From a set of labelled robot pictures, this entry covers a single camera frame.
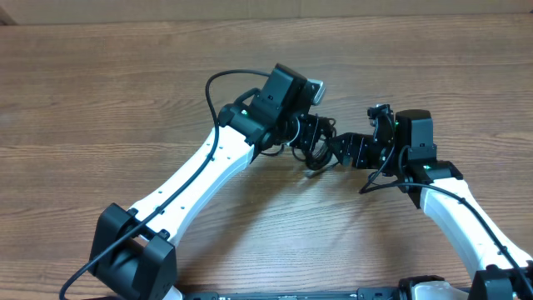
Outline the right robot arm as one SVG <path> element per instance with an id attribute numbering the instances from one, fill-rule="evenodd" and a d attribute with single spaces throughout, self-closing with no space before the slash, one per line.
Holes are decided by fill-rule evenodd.
<path id="1" fill-rule="evenodd" d="M 435 275 L 408 277 L 392 292 L 394 299 L 530 299 L 532 256 L 517 247 L 474 199 L 462 173 L 437 157 L 433 121 L 427 110 L 398 113 L 386 107 L 367 111 L 374 132 L 348 132 L 334 137 L 329 148 L 337 160 L 357 169 L 371 169 L 361 188 L 383 188 L 379 174 L 393 177 L 416 208 L 443 232 L 471 277 L 468 289 L 452 287 Z"/>

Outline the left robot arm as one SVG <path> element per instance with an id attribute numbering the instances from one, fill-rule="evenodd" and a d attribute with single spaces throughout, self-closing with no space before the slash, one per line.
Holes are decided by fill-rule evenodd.
<path id="1" fill-rule="evenodd" d="M 182 299 L 176 250 L 197 214 L 235 175 L 273 146 L 312 150 L 325 119 L 309 110 L 325 84 L 277 64 L 252 88 L 212 112 L 199 149 L 158 189 L 99 219 L 86 271 L 123 299 Z"/>

